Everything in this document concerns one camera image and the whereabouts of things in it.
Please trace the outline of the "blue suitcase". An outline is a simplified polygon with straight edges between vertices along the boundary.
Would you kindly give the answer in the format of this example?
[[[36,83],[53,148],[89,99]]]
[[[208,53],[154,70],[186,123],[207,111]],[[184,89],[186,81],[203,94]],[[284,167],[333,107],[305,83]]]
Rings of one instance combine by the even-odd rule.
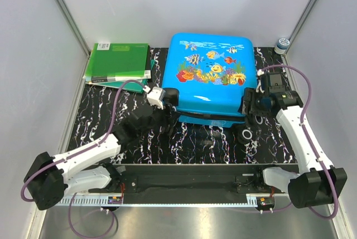
[[[167,54],[161,87],[179,121],[217,126],[248,143],[253,134],[242,98],[257,87],[254,47],[245,37],[177,33]]]

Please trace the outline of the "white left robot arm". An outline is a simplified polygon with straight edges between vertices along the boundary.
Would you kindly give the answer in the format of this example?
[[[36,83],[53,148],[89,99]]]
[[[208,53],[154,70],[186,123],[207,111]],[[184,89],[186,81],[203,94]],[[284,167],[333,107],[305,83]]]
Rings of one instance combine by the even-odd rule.
[[[44,211],[74,193],[92,189],[115,192],[122,183],[121,173],[102,161],[133,146],[144,133],[156,127],[171,133],[179,116],[168,105],[163,109],[145,105],[91,143],[55,156],[48,152],[39,154],[24,178],[23,190],[31,195],[28,201]]]

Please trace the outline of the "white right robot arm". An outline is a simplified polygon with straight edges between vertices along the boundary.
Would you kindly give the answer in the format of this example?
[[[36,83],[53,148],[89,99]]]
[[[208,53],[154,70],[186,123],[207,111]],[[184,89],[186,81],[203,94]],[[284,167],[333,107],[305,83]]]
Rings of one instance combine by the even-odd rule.
[[[261,169],[253,178],[254,188],[266,192],[275,187],[288,194],[296,208],[337,204],[347,180],[322,150],[306,118],[307,104],[296,91],[288,91],[281,74],[258,71],[255,88],[246,88],[241,112],[250,120],[273,117],[281,125],[293,148],[298,172],[278,166]]]

